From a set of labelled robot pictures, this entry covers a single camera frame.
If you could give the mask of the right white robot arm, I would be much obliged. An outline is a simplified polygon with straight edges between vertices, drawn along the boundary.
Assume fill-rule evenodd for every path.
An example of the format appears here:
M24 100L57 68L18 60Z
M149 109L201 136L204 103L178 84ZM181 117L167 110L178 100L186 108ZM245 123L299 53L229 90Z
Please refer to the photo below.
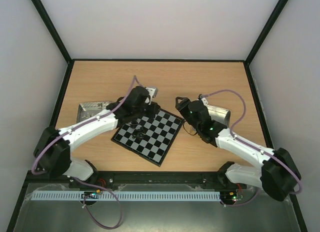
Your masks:
M203 142L227 150L250 163L250 166L233 163L220 173L218 182L222 187L228 188L234 183L251 185L263 189L277 201L301 192L301 174L286 149L264 147L234 133L211 117L204 99L191 101L187 97L176 97L175 108Z

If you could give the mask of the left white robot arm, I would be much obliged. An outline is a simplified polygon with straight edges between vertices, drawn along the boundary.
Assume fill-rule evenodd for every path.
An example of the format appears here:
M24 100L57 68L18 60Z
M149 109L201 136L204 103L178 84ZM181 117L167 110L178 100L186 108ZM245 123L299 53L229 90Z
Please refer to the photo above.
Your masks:
M134 123L142 117L154 118L160 106L153 102L158 89L136 86L125 97L110 103L99 113L69 127L47 127L34 150L34 175L46 174L50 179L65 175L86 183L96 183L98 170L88 160L72 157L81 144L96 136Z

